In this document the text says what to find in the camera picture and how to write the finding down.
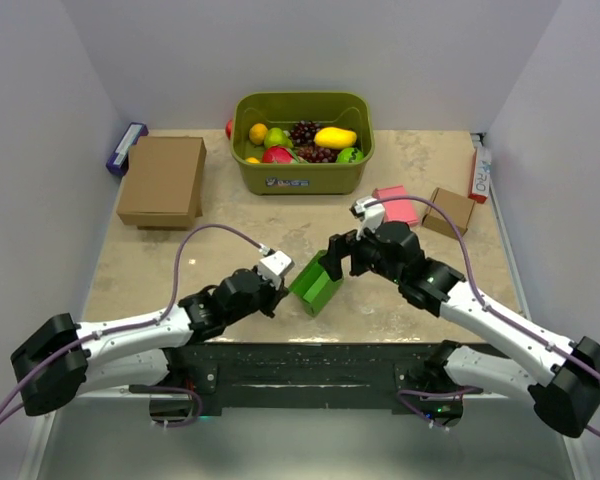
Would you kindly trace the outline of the green paper box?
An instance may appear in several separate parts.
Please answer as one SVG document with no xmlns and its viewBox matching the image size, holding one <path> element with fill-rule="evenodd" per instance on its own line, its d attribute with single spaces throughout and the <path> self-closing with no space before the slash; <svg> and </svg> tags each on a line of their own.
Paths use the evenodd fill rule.
<svg viewBox="0 0 600 480">
<path fill-rule="evenodd" d="M 289 291 L 299 299 L 304 311 L 313 318 L 319 315 L 344 281 L 333 281 L 319 263 L 325 254 L 326 250 L 319 250 L 289 287 Z"/>
</svg>

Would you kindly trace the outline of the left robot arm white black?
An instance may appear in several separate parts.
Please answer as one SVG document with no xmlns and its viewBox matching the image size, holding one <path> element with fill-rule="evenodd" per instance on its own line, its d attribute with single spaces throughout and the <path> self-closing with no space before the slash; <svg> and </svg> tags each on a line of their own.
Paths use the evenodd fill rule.
<svg viewBox="0 0 600 480">
<path fill-rule="evenodd" d="M 288 293 L 290 269 L 260 261 L 165 311 L 100 323 L 77 323 L 68 313 L 51 317 L 11 355 L 26 414 L 41 416 L 82 393 L 124 384 L 180 390 L 187 368 L 166 358 L 166 350 L 219 337 L 256 312 L 273 317 Z"/>
</svg>

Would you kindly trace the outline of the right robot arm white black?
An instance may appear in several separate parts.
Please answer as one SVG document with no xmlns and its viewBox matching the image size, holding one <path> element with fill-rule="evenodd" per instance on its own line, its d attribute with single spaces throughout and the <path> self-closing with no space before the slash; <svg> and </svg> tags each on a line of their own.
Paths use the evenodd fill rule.
<svg viewBox="0 0 600 480">
<path fill-rule="evenodd" d="M 332 280 L 372 272 L 395 284 L 413 307 L 474 333 L 499 351 L 493 357 L 455 346 L 425 369 L 439 393 L 474 387 L 531 403 L 554 431 L 578 438 L 600 406 L 600 344 L 574 341 L 499 305 L 471 285 L 466 275 L 425 255 L 408 225 L 387 222 L 336 234 L 321 266 Z"/>
</svg>

